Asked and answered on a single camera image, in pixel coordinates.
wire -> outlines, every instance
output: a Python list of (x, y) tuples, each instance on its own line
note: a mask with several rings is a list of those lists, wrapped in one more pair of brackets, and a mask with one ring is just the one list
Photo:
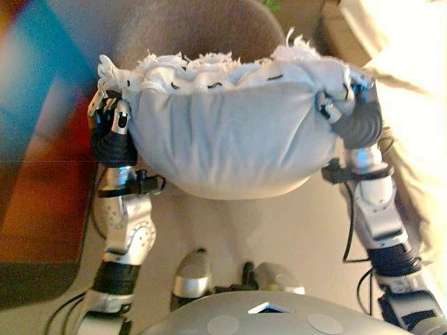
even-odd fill
[[(369, 311), (363, 306), (362, 299), (360, 298), (360, 288), (362, 286), (363, 281), (366, 279), (366, 277), (371, 276), (369, 280)], [(372, 315), (372, 269), (369, 269), (368, 271), (363, 274), (362, 278), (358, 281), (357, 284), (357, 302), (360, 305), (360, 308), (362, 309), (363, 313)]]
[(355, 210), (354, 210), (354, 196), (352, 194), (351, 188), (349, 187), (348, 183), (344, 182), (343, 185), (346, 187), (349, 199), (350, 199), (350, 213), (349, 216), (351, 217), (350, 223), (349, 223), (349, 233), (348, 233), (348, 240), (346, 241), (346, 248), (344, 249), (343, 254), (343, 263), (360, 263), (360, 262), (367, 262), (369, 261), (369, 258), (361, 259), (361, 260), (348, 260), (349, 252), (351, 251), (351, 244), (352, 244), (352, 238), (354, 234), (354, 222), (355, 222)]
[(65, 315), (64, 323), (62, 325), (62, 331), (61, 335), (67, 334), (67, 328), (68, 328), (68, 321), (70, 320), (71, 313), (75, 310), (76, 306), (79, 305), (84, 300), (84, 297), (79, 298), (68, 310), (67, 314)]
[(51, 324), (53, 323), (54, 319), (57, 317), (57, 314), (59, 314), (60, 311), (62, 311), (62, 309), (64, 309), (65, 306), (67, 306), (67, 305), (71, 304), (72, 302), (75, 302), (79, 298), (82, 298), (83, 296), (85, 296), (85, 293), (86, 292), (80, 293), (79, 295), (65, 301), (56, 311), (54, 311), (53, 314), (48, 319), (47, 323), (45, 324), (45, 330), (43, 332), (43, 335), (48, 335), (50, 333)]
[(372, 296), (372, 271), (369, 273), (369, 314), (372, 316), (373, 313), (373, 296)]

white cloth bundle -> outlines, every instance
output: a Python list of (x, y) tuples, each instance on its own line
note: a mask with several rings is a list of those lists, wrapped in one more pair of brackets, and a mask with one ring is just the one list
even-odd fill
[(292, 191), (331, 158), (335, 134), (315, 110), (320, 91), (350, 113), (349, 67), (297, 38), (269, 59), (231, 54), (183, 60), (150, 54), (134, 70), (98, 65), (101, 90), (122, 92), (142, 159), (202, 198), (267, 198)]

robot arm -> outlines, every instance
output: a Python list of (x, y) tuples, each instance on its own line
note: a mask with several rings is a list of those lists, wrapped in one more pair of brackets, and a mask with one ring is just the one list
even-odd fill
[(354, 201), (354, 227), (384, 291), (379, 299), (383, 318), (414, 334), (446, 334), (443, 297), (409, 243), (395, 206), (393, 169), (382, 161), (376, 145), (382, 119), (374, 81), (366, 75), (359, 80), (358, 71), (354, 73), (356, 107), (350, 117), (327, 96), (319, 97), (320, 111), (346, 149), (346, 168), (332, 160), (323, 177), (334, 184), (346, 182), (352, 192), (347, 200)]
[(74, 334), (125, 335), (131, 322), (123, 314), (131, 307), (140, 265), (156, 238), (149, 194), (159, 186), (156, 177), (135, 171), (136, 150), (127, 135), (129, 104), (113, 91), (98, 91), (88, 114), (94, 155), (107, 168), (98, 218), (108, 231), (103, 260)]

silver metal part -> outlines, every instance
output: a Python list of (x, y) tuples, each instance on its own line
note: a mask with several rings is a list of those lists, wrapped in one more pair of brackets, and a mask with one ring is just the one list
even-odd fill
[[(433, 299), (433, 296), (426, 291), (416, 291), (411, 294), (387, 295), (387, 300), (396, 315), (400, 327), (403, 329), (408, 329), (408, 325), (404, 321), (405, 317), (417, 312), (432, 311), (440, 318), (443, 317), (438, 303)], [(423, 334), (430, 334), (431, 329), (425, 329), (425, 331), (421, 329), (421, 331)]]
[(181, 298), (200, 298), (212, 286), (211, 263), (206, 251), (194, 251), (180, 262), (174, 276), (173, 294)]
[(109, 295), (89, 290), (85, 295), (82, 306), (86, 311), (118, 313), (122, 306), (128, 306), (132, 301), (133, 295)]
[(325, 112), (329, 116), (329, 124), (334, 124), (343, 116), (343, 113), (335, 107), (333, 101), (326, 96), (325, 92), (319, 92), (316, 99), (317, 110), (319, 112)]
[(411, 330), (416, 335), (445, 335), (447, 334), (446, 319), (428, 318), (424, 319)]
[(305, 294), (304, 286), (296, 281), (289, 270), (279, 264), (261, 263), (255, 268), (254, 275), (259, 290), (284, 291), (298, 295)]
[(84, 316), (76, 335), (119, 335), (124, 323), (122, 316), (110, 317), (109, 315)]
[[(278, 313), (263, 313), (267, 308)], [(346, 307), (280, 291), (210, 295), (177, 309), (141, 333), (162, 334), (408, 335), (402, 329)]]
[(101, 198), (101, 212), (108, 224), (103, 260), (141, 265), (156, 239), (148, 195)]
[(356, 232), (366, 249), (387, 248), (408, 240), (395, 206), (391, 177), (361, 181), (354, 190)]
[(377, 144), (367, 148), (346, 150), (344, 158), (352, 171), (358, 174), (381, 170), (387, 166), (382, 162), (382, 154)]
[(127, 126), (131, 119), (131, 107), (126, 100), (118, 100), (111, 131), (120, 135), (127, 134)]
[(108, 168), (105, 178), (107, 180), (107, 184), (103, 190), (116, 190), (117, 188), (125, 187), (126, 181), (129, 179), (135, 179), (135, 170), (129, 165)]
[(104, 110), (111, 110), (114, 103), (117, 102), (118, 99), (116, 98), (109, 98), (105, 102)]
[(387, 277), (374, 274), (379, 286), (389, 290), (393, 294), (404, 294), (412, 292), (426, 292), (438, 306), (442, 315), (447, 315), (447, 306), (440, 289), (431, 273), (422, 268), (414, 274), (399, 277)]
[(95, 95), (93, 96), (92, 100), (90, 101), (89, 107), (87, 109), (87, 115), (89, 117), (92, 117), (97, 110), (102, 108), (102, 100), (107, 98), (106, 92), (103, 91), (96, 91)]

black rubber joint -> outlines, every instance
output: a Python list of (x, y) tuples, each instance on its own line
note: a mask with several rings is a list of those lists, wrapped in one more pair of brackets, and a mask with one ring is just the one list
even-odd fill
[(382, 112), (376, 87), (359, 91), (351, 116), (343, 116), (332, 125), (332, 131), (343, 139), (346, 149), (359, 149), (376, 144), (382, 135)]
[(98, 126), (91, 130), (90, 143), (96, 160), (107, 168), (135, 166), (137, 163), (138, 153), (130, 134), (105, 132), (104, 127)]
[(92, 288), (110, 295), (131, 295), (139, 271), (139, 265), (102, 262)]
[(374, 270), (380, 276), (406, 276), (420, 270), (418, 254), (409, 244), (369, 249), (367, 252)]

